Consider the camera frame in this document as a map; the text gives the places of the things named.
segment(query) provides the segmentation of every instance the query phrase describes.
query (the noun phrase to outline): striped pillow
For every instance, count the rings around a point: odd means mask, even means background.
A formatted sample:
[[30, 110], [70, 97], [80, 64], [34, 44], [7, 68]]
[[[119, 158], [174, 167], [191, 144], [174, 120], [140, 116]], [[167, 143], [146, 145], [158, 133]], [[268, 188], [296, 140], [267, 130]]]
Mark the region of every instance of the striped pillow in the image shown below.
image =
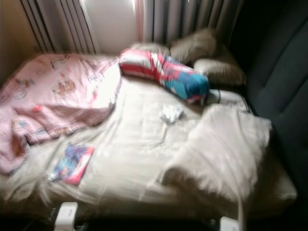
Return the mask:
[[149, 51], [125, 50], [120, 56], [124, 75], [150, 78], [187, 103], [203, 104], [209, 91], [206, 76], [169, 56]]
[[124, 50], [120, 55], [120, 68], [123, 75], [138, 76], [154, 79], [151, 52], [138, 50]]

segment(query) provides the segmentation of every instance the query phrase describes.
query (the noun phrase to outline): mattress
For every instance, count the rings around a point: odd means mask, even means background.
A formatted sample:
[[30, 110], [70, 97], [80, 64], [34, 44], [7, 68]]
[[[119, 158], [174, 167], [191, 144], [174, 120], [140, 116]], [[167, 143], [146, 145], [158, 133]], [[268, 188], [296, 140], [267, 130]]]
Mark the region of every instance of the mattress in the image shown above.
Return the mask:
[[[244, 99], [231, 92], [211, 91], [209, 102], [249, 110]], [[159, 118], [165, 104], [184, 108], [184, 115], [173, 125]], [[178, 188], [154, 182], [161, 168], [186, 141], [202, 111], [202, 107], [184, 104], [151, 81], [124, 77], [116, 107], [105, 122], [69, 137], [32, 146], [31, 154], [12, 176], [1, 175], [2, 214], [48, 222], [53, 208], [62, 202], [76, 201], [79, 219], [216, 218], [213, 208], [202, 207]], [[95, 147], [78, 186], [49, 181], [69, 143]], [[279, 214], [297, 197], [281, 164], [275, 157], [271, 161], [274, 163], [271, 172], [275, 174], [262, 181], [252, 217]]]

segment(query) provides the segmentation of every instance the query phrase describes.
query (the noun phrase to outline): crumpled paper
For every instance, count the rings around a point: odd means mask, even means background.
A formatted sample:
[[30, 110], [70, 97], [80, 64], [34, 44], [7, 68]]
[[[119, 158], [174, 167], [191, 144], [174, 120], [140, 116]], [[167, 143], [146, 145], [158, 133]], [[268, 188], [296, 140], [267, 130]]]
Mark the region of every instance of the crumpled paper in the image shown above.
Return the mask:
[[184, 114], [181, 106], [164, 105], [159, 117], [167, 124], [173, 124]]

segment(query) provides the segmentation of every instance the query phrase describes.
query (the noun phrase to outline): white pillow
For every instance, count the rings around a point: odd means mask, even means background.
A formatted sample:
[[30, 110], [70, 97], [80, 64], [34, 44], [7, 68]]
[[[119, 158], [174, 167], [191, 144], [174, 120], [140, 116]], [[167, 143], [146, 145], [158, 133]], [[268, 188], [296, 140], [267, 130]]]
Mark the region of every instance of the white pillow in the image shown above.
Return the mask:
[[208, 106], [157, 181], [178, 186], [222, 216], [243, 220], [270, 140], [271, 122], [229, 106]]
[[245, 98], [242, 95], [232, 91], [211, 89], [209, 91], [206, 104], [210, 105], [213, 103], [228, 105], [244, 112], [251, 111]]

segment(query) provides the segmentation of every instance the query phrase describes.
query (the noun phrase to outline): pink floral blanket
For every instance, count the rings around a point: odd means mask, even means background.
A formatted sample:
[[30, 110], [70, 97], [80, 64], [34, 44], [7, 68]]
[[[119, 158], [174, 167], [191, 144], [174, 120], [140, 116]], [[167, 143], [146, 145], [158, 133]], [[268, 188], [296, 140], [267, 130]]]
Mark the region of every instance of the pink floral blanket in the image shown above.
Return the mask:
[[0, 173], [11, 174], [29, 147], [103, 122], [121, 82], [117, 60], [45, 54], [0, 90]]

